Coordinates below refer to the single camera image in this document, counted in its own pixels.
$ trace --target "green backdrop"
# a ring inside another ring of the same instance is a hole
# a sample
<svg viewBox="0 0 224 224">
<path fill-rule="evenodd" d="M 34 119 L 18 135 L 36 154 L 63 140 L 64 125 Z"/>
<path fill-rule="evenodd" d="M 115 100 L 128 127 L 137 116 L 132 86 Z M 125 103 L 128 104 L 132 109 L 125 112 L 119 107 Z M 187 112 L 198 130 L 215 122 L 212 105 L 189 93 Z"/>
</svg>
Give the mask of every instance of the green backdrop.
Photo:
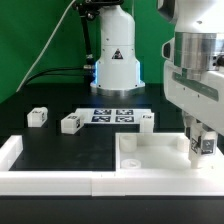
<svg viewBox="0 0 224 224">
<path fill-rule="evenodd" d="M 71 0 L 0 1 L 0 102 L 12 95 L 39 55 Z M 133 1 L 122 8 L 132 12 Z M 161 45 L 173 35 L 174 27 L 156 11 L 156 0 L 135 0 L 136 56 L 146 83 L 161 83 Z M 100 56 L 100 22 L 89 22 L 95 58 Z M 81 23 L 76 11 L 68 12 L 55 38 L 32 74 L 50 67 L 80 66 L 85 63 Z M 82 82 L 81 78 L 44 77 L 36 82 Z"/>
</svg>

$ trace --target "black table surface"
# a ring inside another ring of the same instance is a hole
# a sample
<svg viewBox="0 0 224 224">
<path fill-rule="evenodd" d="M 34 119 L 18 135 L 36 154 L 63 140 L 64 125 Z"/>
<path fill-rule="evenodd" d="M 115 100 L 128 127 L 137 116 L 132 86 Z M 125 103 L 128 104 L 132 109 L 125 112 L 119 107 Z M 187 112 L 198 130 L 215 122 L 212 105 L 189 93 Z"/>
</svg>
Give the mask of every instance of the black table surface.
<svg viewBox="0 0 224 224">
<path fill-rule="evenodd" d="M 41 128 L 27 127 L 34 107 L 48 108 Z M 11 170 L 115 170 L 115 133 L 138 125 L 85 125 L 60 132 L 60 120 L 77 108 L 139 108 L 155 113 L 154 132 L 183 132 L 181 110 L 165 99 L 163 86 L 147 85 L 128 98 L 90 94 L 82 84 L 32 84 L 0 104 L 0 145 L 22 135 L 24 150 Z M 223 138 L 218 146 L 223 151 Z M 3 223 L 223 223 L 223 197 L 0 197 Z"/>
</svg>

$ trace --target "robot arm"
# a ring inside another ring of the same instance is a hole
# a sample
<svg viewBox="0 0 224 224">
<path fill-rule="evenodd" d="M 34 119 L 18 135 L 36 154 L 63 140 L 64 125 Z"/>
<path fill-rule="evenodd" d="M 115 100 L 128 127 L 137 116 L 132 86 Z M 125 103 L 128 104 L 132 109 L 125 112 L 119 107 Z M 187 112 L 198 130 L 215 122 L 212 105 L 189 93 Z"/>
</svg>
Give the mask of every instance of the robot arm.
<svg viewBox="0 0 224 224">
<path fill-rule="evenodd" d="M 224 1 L 158 0 L 160 14 L 175 24 L 163 45 L 166 98 L 183 110 L 193 167 L 215 154 L 224 135 Z"/>
<path fill-rule="evenodd" d="M 123 0 L 85 0 L 75 3 L 79 11 L 86 46 L 90 46 L 86 20 L 97 15 L 101 22 L 101 57 L 95 63 L 95 80 L 91 91 L 103 95 L 125 97 L 144 90 L 140 80 L 140 63 L 135 57 L 135 22 L 122 10 Z M 92 58 L 90 47 L 87 58 Z"/>
</svg>

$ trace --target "small white cube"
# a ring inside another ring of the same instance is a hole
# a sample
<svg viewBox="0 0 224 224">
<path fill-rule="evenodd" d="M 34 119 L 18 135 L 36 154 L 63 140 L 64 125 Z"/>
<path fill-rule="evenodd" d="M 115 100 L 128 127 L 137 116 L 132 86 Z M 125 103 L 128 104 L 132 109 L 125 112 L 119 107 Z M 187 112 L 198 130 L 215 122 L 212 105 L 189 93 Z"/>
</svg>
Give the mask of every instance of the small white cube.
<svg viewBox="0 0 224 224">
<path fill-rule="evenodd" d="M 47 120 L 48 110 L 46 107 L 34 108 L 28 115 L 28 127 L 41 127 Z"/>
<path fill-rule="evenodd" d="M 153 133 L 154 114 L 143 114 L 140 118 L 140 133 Z"/>
<path fill-rule="evenodd" d="M 71 113 L 61 120 L 61 132 L 64 134 L 75 134 L 84 125 L 79 114 Z"/>
</svg>

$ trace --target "blue light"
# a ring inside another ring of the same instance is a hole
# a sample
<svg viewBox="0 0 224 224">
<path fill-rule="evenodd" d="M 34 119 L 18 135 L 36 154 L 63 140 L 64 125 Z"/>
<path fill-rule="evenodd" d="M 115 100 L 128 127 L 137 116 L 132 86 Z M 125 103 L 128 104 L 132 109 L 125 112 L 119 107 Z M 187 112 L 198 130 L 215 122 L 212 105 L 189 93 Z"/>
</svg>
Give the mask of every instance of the blue light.
<svg viewBox="0 0 224 224">
<path fill-rule="evenodd" d="M 141 81 L 141 64 L 140 62 L 138 61 L 137 62 L 137 65 L 136 65 L 136 73 L 137 73 L 137 77 L 138 77 L 138 83 L 140 84 L 142 81 Z"/>
<path fill-rule="evenodd" d="M 95 63 L 95 80 L 94 83 L 97 84 L 98 83 L 98 64 L 97 62 Z"/>
</svg>

